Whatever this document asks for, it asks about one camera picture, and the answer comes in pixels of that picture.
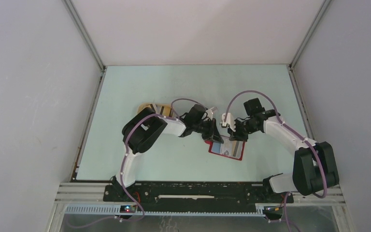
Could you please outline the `red card holder wallet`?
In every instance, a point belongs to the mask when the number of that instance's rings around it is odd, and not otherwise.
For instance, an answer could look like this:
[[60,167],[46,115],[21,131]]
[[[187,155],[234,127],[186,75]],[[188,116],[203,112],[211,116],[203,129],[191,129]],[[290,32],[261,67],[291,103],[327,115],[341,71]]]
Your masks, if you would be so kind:
[[231,141],[228,136],[221,135],[223,143],[205,141],[209,145],[208,152],[232,160],[241,161],[243,159],[245,142]]

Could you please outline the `beige oval tray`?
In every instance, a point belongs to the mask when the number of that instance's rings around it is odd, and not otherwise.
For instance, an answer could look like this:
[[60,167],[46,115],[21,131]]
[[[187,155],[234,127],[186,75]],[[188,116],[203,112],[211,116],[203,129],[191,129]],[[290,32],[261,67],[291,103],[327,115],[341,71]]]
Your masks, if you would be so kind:
[[163,103],[151,103],[146,102],[139,105],[137,109],[137,113],[141,112],[144,108],[150,108],[157,114],[173,117],[173,110],[170,104],[163,104]]

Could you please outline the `white numbered card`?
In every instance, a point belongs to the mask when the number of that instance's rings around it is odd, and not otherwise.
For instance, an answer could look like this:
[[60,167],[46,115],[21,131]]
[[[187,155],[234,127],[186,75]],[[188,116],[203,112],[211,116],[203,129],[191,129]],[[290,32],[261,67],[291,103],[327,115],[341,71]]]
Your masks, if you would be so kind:
[[226,157],[236,157],[234,154],[233,142],[224,142],[220,145],[220,154]]

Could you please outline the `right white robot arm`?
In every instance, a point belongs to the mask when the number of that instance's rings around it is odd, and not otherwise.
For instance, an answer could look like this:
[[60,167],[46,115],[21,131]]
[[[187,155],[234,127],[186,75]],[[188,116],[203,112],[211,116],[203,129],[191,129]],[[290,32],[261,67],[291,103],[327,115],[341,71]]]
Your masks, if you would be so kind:
[[293,171],[264,179],[262,197],[276,201],[283,192],[325,198],[328,188],[339,183],[334,152],[328,142],[316,142],[290,127],[276,109],[266,110],[258,98],[244,104],[247,118],[237,119],[229,112],[221,116],[221,126],[228,129],[232,141],[246,142],[250,134],[262,132],[278,141],[293,157]]

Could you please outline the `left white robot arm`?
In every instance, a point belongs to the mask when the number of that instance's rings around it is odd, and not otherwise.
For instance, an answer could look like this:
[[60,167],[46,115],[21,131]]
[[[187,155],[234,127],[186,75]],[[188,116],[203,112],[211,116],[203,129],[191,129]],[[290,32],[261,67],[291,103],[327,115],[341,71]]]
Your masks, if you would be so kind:
[[195,104],[191,109],[175,116],[174,110],[167,104],[144,103],[138,112],[122,129],[125,154],[116,179],[119,183],[114,194],[121,201],[128,201],[133,196],[133,185],[142,154],[148,151],[162,134],[187,137],[196,132],[203,141],[224,143],[214,118],[215,108],[206,108]]

